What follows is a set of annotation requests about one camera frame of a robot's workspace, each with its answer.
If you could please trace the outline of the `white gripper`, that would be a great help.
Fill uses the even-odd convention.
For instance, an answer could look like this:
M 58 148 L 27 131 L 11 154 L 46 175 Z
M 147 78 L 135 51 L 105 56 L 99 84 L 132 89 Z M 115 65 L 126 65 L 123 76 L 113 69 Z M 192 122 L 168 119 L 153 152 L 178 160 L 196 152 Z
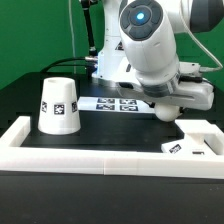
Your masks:
M 198 63 L 181 62 L 179 74 L 167 86 L 147 90 L 136 78 L 136 70 L 123 61 L 116 75 L 118 92 L 122 97 L 182 108 L 209 110 L 214 99 L 214 87 L 203 79 Z

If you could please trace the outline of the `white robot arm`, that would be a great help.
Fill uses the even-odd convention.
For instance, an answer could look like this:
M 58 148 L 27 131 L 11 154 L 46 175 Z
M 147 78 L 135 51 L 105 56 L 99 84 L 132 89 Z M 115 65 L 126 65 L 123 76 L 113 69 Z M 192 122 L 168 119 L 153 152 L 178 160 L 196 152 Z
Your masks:
M 208 67 L 181 62 L 175 35 L 208 32 L 224 19 L 224 0 L 102 0 L 104 47 L 93 80 L 125 98 L 208 110 Z

